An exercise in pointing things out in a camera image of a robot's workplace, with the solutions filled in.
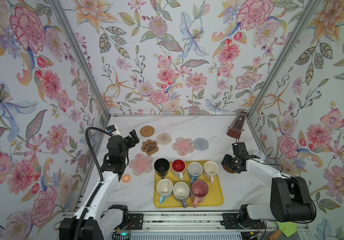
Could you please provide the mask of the pale pink flower coaster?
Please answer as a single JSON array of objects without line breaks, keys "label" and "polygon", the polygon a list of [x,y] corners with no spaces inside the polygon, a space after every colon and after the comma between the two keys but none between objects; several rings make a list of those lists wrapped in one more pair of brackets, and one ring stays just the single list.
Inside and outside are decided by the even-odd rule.
[{"label": "pale pink flower coaster", "polygon": [[130,160],[129,167],[133,170],[135,176],[149,173],[153,169],[153,158],[148,155],[137,154],[133,160]]}]

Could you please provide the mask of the grey round coaster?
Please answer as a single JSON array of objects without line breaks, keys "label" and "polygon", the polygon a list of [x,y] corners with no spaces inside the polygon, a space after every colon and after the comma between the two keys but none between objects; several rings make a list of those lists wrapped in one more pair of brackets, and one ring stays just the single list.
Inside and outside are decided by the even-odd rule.
[{"label": "grey round coaster", "polygon": [[198,151],[205,151],[209,148],[209,142],[204,138],[197,138],[193,141],[193,146]]}]

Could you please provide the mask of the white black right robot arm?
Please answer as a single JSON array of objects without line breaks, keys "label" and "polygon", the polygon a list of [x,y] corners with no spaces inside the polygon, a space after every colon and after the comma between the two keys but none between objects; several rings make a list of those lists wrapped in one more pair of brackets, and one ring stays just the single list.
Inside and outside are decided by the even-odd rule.
[{"label": "white black right robot arm", "polygon": [[232,155],[224,156],[221,162],[223,168],[232,174],[253,174],[271,190],[269,202],[240,207],[237,216],[239,224],[257,221],[309,224],[315,220],[315,203],[302,177],[285,174],[282,165],[266,162],[266,155],[259,150],[248,152],[244,142],[232,144],[232,150]]}]

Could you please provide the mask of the brown wooden round coaster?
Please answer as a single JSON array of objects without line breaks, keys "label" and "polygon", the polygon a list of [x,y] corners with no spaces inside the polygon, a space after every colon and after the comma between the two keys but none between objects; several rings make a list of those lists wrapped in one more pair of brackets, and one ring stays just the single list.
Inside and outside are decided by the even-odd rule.
[{"label": "brown wooden round coaster", "polygon": [[226,165],[224,165],[224,164],[222,164],[222,166],[223,166],[223,168],[224,168],[224,170],[226,171],[226,172],[228,172],[228,173],[230,173],[230,174],[234,174],[235,173],[235,171],[233,171],[231,168],[229,168],[228,166],[226,166]]}]

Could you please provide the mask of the cork paw print coaster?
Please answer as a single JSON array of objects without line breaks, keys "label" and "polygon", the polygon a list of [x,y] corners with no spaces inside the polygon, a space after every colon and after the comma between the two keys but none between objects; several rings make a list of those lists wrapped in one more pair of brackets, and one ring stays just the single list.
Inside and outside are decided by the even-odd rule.
[{"label": "cork paw print coaster", "polygon": [[153,140],[147,140],[142,143],[141,150],[146,155],[151,156],[159,151],[158,142]]}]

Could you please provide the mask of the white embroidered round coaster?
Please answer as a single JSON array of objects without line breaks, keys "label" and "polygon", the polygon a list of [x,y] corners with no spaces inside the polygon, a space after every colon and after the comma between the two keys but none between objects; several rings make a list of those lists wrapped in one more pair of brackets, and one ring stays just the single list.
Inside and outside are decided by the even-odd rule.
[{"label": "white embroidered round coaster", "polygon": [[172,140],[172,137],[170,134],[168,133],[160,133],[158,136],[157,136],[157,142],[160,144],[160,145],[168,145]]}]

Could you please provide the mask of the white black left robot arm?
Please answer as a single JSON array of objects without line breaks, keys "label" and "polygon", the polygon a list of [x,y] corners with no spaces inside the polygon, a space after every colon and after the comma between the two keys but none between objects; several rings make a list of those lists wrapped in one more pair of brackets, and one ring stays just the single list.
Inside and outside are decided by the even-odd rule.
[{"label": "white black left robot arm", "polygon": [[[108,153],[105,154],[102,164],[99,164],[92,147],[89,135],[91,130],[109,136]],[[59,238],[61,240],[111,240],[117,231],[129,227],[130,217],[127,206],[108,206],[108,198],[129,165],[129,150],[140,140],[135,130],[123,137],[116,125],[108,126],[105,130],[88,127],[85,130],[85,137],[99,180],[81,208],[71,218],[62,220]]]}]

